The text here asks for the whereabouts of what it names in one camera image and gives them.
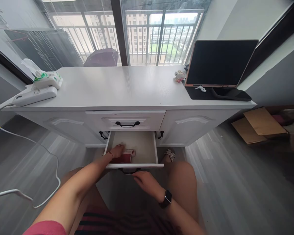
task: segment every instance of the cabinet top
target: cabinet top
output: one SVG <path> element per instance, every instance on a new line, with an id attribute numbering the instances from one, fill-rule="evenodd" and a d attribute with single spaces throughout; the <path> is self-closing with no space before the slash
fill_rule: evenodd
<path id="1" fill-rule="evenodd" d="M 10 111 L 170 110 L 243 109 L 256 105 L 253 101 L 192 100 L 183 84 L 174 81 L 176 70 L 184 69 L 183 66 L 60 68 L 57 72 L 63 77 L 63 84 L 56 97 L 8 108 Z"/>

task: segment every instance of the white cable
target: white cable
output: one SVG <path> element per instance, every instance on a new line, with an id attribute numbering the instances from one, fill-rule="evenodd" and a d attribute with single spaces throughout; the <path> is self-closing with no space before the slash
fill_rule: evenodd
<path id="1" fill-rule="evenodd" d="M 3 109 L 3 108 L 5 108 L 5 107 L 7 107 L 7 106 L 10 106 L 11 104 L 8 104 L 8 105 L 5 105 L 5 106 L 3 106 L 2 108 L 0 108 L 0 111 Z M 27 139 L 27 140 L 29 140 L 29 141 L 31 141 L 31 142 L 33 142 L 33 143 L 35 143 L 35 144 L 38 144 L 38 145 L 40 145 L 41 147 L 43 147 L 49 154 L 51 154 L 52 156 L 55 156 L 56 157 L 56 159 L 57 159 L 57 169 L 56 169 L 56 179 L 58 180 L 58 182 L 59 182 L 59 184 L 58 184 L 58 186 L 57 186 L 57 188 L 55 189 L 55 191 L 53 191 L 53 193 L 43 202 L 43 203 L 41 203 L 40 205 L 38 205 L 38 206 L 34 206 L 34 204 L 33 204 L 33 199 L 31 198 L 31 197 L 29 197 L 29 196 L 27 196 L 27 195 L 25 195 L 24 193 L 22 193 L 20 190 L 18 190 L 18 189 L 12 189 L 12 190 L 8 190 L 8 191 L 4 191 L 4 192 L 1 192 L 0 193 L 0 196 L 4 196 L 4 195 L 7 195 L 7 194 L 11 194 L 11 193 L 14 193 L 14 194 L 16 194 L 16 195 L 18 195 L 18 196 L 20 196 L 20 197 L 22 197 L 22 198 L 25 198 L 25 199 L 27 199 L 27 200 L 29 200 L 29 201 L 31 201 L 32 202 L 32 207 L 34 208 L 34 209 L 37 209 L 37 208 L 39 208 L 39 207 L 41 207 L 43 204 L 45 204 L 54 194 L 55 194 L 55 192 L 58 190 L 58 188 L 60 187 L 60 184 L 61 184 L 61 180 L 60 180 L 60 178 L 58 177 L 58 167 L 59 167 L 59 159 L 58 159 L 58 157 L 56 156 L 56 155 L 54 155 L 53 153 L 51 153 L 51 152 L 49 152 L 49 150 L 45 147 L 45 146 L 43 146 L 43 145 L 41 145 L 40 143 L 37 143 L 36 141 L 34 141 L 34 140 L 32 140 L 32 139 L 29 139 L 29 138 L 27 138 L 27 137 L 24 137 L 24 136 L 21 136 L 21 135 L 18 135 L 18 134 L 14 134 L 14 133 L 12 133 L 12 132 L 9 132 L 9 131 L 7 131 L 7 130 L 5 130 L 5 129 L 3 129 L 3 128 L 0 128 L 0 130 L 2 130 L 2 131 L 4 131 L 4 132 L 6 132 L 6 133 L 9 133 L 9 134 L 12 134 L 12 135 L 15 135 L 15 136 L 18 136 L 18 137 L 21 137 L 21 138 L 24 138 L 24 139 Z"/>

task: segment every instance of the person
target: person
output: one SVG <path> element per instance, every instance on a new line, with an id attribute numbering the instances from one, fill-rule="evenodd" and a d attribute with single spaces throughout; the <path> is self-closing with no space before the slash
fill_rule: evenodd
<path id="1" fill-rule="evenodd" d="M 121 156 L 124 145 L 117 145 L 104 156 L 83 168 L 69 172 L 62 186 L 23 235 L 74 234 L 183 234 L 200 235 L 198 224 L 197 183 L 194 170 L 187 162 L 173 162 L 168 149 L 162 160 L 168 174 L 167 191 L 147 171 L 133 173 L 136 183 L 163 207 L 166 218 L 157 214 L 121 215 L 109 211 L 96 182 L 113 158 Z"/>

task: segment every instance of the smartwatch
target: smartwatch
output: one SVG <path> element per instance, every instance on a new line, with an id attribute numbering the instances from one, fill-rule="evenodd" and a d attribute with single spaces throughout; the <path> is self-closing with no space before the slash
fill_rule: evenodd
<path id="1" fill-rule="evenodd" d="M 172 194 L 169 190 L 166 190 L 166 195 L 164 196 L 164 201 L 159 203 L 162 209 L 165 209 L 168 205 L 171 204 Z"/>

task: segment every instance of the hand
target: hand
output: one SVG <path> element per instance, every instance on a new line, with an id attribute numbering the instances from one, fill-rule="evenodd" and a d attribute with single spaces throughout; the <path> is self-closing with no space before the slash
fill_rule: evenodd
<path id="1" fill-rule="evenodd" d="M 160 186 L 148 171 L 138 171 L 133 173 L 133 176 L 142 190 L 154 197 L 159 203 L 164 201 L 166 190 Z"/>
<path id="2" fill-rule="evenodd" d="M 110 150 L 110 153 L 113 154 L 114 158 L 119 158 L 123 152 L 124 145 L 118 144 L 113 149 Z"/>

